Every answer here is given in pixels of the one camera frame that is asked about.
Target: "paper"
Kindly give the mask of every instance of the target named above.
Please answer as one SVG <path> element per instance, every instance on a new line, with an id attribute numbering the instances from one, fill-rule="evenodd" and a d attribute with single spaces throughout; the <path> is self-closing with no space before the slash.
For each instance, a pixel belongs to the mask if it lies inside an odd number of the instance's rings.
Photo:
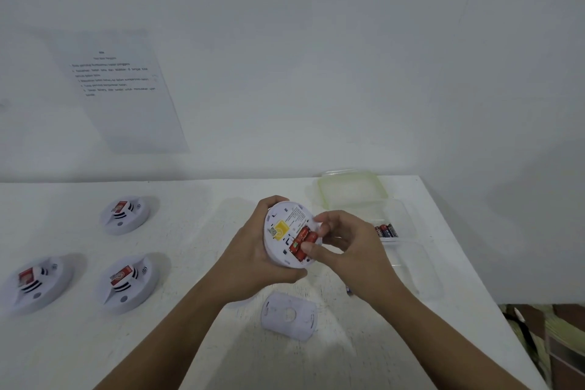
<path id="1" fill-rule="evenodd" d="M 113 152 L 189 151 L 145 31 L 54 32 L 48 46 Z"/>

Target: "yellow label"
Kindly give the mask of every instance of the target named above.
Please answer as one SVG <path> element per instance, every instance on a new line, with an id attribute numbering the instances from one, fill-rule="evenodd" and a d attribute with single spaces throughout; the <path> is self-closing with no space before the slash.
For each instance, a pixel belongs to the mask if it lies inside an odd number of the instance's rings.
<path id="1" fill-rule="evenodd" d="M 289 231 L 289 226 L 282 220 L 274 226 L 274 229 L 276 230 L 276 234 L 273 237 L 277 241 L 280 241 L 287 234 L 287 231 Z"/>

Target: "wall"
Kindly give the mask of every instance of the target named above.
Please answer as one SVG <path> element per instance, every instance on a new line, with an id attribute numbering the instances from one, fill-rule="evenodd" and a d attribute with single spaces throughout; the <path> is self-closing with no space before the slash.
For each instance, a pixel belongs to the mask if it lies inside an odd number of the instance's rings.
<path id="1" fill-rule="evenodd" d="M 585 300 L 583 0 L 0 7 L 0 180 L 417 173 L 497 301 Z M 189 154 L 111 153 L 42 40 L 111 28 L 148 30 Z"/>

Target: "person's right hand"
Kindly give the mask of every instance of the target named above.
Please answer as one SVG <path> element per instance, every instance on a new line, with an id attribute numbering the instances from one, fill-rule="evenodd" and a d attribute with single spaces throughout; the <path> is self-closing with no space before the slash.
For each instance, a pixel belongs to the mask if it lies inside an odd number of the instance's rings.
<path id="1" fill-rule="evenodd" d="M 308 242 L 302 243 L 301 249 L 337 273 L 356 296 L 376 308 L 406 291 L 372 224 L 345 211 L 326 211 L 314 220 L 322 223 L 318 234 L 323 243 L 336 246 L 343 254 Z"/>

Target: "table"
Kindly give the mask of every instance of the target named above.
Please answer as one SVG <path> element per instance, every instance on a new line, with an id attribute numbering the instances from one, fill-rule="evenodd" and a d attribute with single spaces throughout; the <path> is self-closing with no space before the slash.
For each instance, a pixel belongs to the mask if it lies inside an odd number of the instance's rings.
<path id="1" fill-rule="evenodd" d="M 405 204 L 443 284 L 443 297 L 425 304 L 531 389 L 546 389 L 420 178 L 381 180 Z M 312 178 L 0 184 L 0 280 L 45 255 L 67 255 L 76 265 L 55 302 L 1 321 L 2 388 L 92 388 L 208 271 L 259 199 L 281 194 L 319 212 L 314 186 Z M 144 196 L 151 216 L 136 231 L 110 236 L 98 225 L 99 213 L 126 194 Z M 138 253 L 154 253 L 157 288 L 135 310 L 104 313 L 96 280 L 117 259 Z M 272 286 L 245 306 L 224 308 L 181 388 L 434 388 L 392 327 L 348 297 L 327 267 L 308 270 L 295 285 Z M 317 303 L 309 341 L 262 329 L 260 307 L 274 290 Z"/>

